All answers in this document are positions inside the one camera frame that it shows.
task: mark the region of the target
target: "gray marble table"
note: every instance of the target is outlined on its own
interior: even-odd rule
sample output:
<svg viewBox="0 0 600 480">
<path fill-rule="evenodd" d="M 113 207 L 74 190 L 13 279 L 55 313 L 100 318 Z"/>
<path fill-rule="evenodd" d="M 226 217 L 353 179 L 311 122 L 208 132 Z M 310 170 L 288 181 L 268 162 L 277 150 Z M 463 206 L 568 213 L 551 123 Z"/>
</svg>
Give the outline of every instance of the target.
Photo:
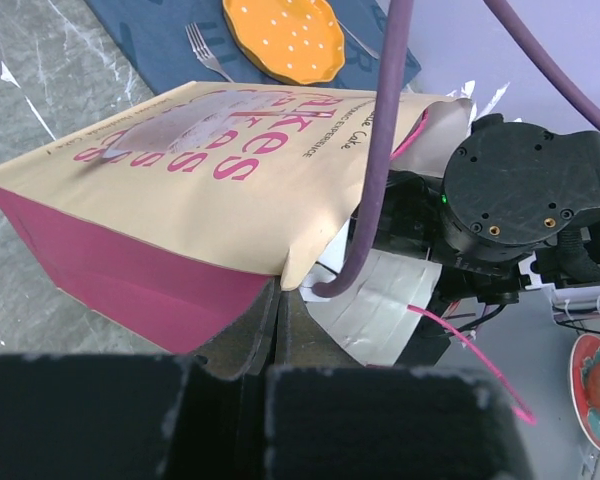
<svg viewBox="0 0 600 480">
<path fill-rule="evenodd" d="M 82 0 L 0 0 L 0 163 L 151 96 Z M 159 350 L 56 290 L 0 212 L 0 353 Z"/>
</svg>

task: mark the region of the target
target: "fork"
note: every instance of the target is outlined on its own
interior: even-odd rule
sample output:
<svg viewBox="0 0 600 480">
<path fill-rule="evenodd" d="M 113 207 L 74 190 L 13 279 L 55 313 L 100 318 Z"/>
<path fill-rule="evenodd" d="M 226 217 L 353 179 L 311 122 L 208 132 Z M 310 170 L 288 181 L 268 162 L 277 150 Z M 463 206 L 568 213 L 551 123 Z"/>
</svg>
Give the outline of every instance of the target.
<svg viewBox="0 0 600 480">
<path fill-rule="evenodd" d="M 224 71 L 216 56 L 207 46 L 207 42 L 204 41 L 198 25 L 195 23 L 190 23 L 185 27 L 185 30 L 187 31 L 187 37 L 189 38 L 191 49 L 193 50 L 193 53 L 196 54 L 198 60 L 200 60 L 200 63 L 202 63 L 209 70 L 213 70 L 214 72 L 222 75 L 228 82 L 233 82 L 233 79 L 227 74 L 227 72 Z"/>
<path fill-rule="evenodd" d="M 351 35 L 351 38 L 353 38 L 353 40 L 362 47 L 362 49 L 367 52 L 369 55 L 371 55 L 373 58 L 375 58 L 376 60 L 380 60 L 380 54 L 378 52 L 376 52 L 373 48 L 371 48 L 369 45 L 367 45 L 366 43 L 364 43 L 362 40 L 360 40 L 358 37 L 356 37 L 353 32 L 351 30 L 349 30 L 347 27 L 344 26 L 344 23 L 342 23 L 340 20 L 338 20 L 338 23 L 340 24 L 340 26 L 344 29 L 345 32 L 347 32 L 349 35 Z"/>
</svg>

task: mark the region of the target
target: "pink string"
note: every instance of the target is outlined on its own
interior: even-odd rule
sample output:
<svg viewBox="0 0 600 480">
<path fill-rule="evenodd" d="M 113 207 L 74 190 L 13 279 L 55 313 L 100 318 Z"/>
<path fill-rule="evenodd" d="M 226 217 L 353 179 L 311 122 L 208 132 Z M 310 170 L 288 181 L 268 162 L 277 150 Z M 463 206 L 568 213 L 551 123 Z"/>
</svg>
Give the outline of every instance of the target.
<svg viewBox="0 0 600 480">
<path fill-rule="evenodd" d="M 460 333 L 458 330 L 456 330 L 453 327 L 453 325 L 451 325 L 449 322 L 443 320 L 436 314 L 431 313 L 428 310 L 425 310 L 423 308 L 416 307 L 415 305 L 408 305 L 407 310 L 411 310 L 412 312 L 416 312 L 420 315 L 424 315 L 425 317 L 428 317 L 431 320 L 438 322 L 440 325 L 442 325 L 442 327 L 446 328 L 451 333 L 453 333 L 456 337 L 458 337 L 458 339 L 461 342 L 463 342 L 473 353 L 475 353 L 476 356 L 482 361 L 482 363 L 484 363 L 487 366 L 487 368 L 489 370 L 491 370 L 491 372 L 496 376 L 496 378 L 498 380 L 500 380 L 500 383 L 502 383 L 504 388 L 507 389 L 507 391 L 511 394 L 511 396 L 518 403 L 519 406 L 514 405 L 512 407 L 513 412 L 518 416 L 518 418 L 527 422 L 529 425 L 535 425 L 536 423 L 538 423 L 536 416 L 533 414 L 533 412 L 527 406 L 527 404 L 524 403 L 524 401 L 522 400 L 520 395 L 518 395 L 518 392 L 516 392 L 515 389 L 511 386 L 511 384 L 509 383 L 507 378 L 504 376 L 504 374 L 500 370 L 498 370 L 498 367 L 496 367 L 493 363 L 491 363 L 491 360 L 489 360 L 487 358 L 487 356 L 484 353 L 482 353 L 482 351 L 478 347 L 476 347 L 473 343 L 471 343 L 469 340 L 467 340 L 467 338 L 464 335 L 462 335 L 462 333 Z"/>
<path fill-rule="evenodd" d="M 422 117 L 420 118 L 420 123 L 418 124 L 418 126 L 416 127 L 416 129 L 411 133 L 411 135 L 407 135 L 407 138 L 405 138 L 402 143 L 400 144 L 400 146 L 398 146 L 398 148 L 396 148 L 395 152 L 393 152 L 391 154 L 390 160 L 394 161 L 396 158 L 398 158 L 400 155 L 402 155 L 405 150 L 407 148 L 409 148 L 413 142 L 416 141 L 416 138 L 418 138 L 420 136 L 420 134 L 422 134 L 422 132 L 424 131 L 424 128 L 427 126 L 427 119 L 429 118 L 429 112 L 427 110 L 425 110 L 424 112 L 422 112 Z"/>
</svg>

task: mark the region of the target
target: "blue cloth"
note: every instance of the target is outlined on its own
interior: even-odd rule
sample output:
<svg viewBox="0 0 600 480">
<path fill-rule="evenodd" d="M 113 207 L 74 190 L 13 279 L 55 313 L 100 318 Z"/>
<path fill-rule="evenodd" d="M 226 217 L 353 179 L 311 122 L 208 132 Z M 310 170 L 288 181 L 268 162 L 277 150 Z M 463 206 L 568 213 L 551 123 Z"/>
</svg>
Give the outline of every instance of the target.
<svg viewBox="0 0 600 480">
<path fill-rule="evenodd" d="M 235 44 L 224 20 L 222 0 L 86 0 L 109 35 L 149 88 L 163 93 L 192 80 L 223 81 L 191 51 L 185 26 L 197 23 L 207 45 L 236 81 L 277 84 L 258 70 Z M 331 0 L 338 19 L 362 42 L 382 51 L 386 15 L 375 0 Z M 380 62 L 344 32 L 346 64 L 320 86 L 376 90 Z M 420 71 L 409 53 L 404 84 Z"/>
</svg>

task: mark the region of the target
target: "orange plate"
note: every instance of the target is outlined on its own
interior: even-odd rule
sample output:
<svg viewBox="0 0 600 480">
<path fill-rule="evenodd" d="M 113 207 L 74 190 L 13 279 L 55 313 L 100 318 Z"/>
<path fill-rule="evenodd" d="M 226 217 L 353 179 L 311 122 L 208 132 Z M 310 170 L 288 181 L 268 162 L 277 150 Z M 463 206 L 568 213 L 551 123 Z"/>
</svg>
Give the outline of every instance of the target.
<svg viewBox="0 0 600 480">
<path fill-rule="evenodd" d="M 344 35 L 325 0 L 223 0 L 238 45 L 285 83 L 330 82 L 344 65 Z"/>
</svg>

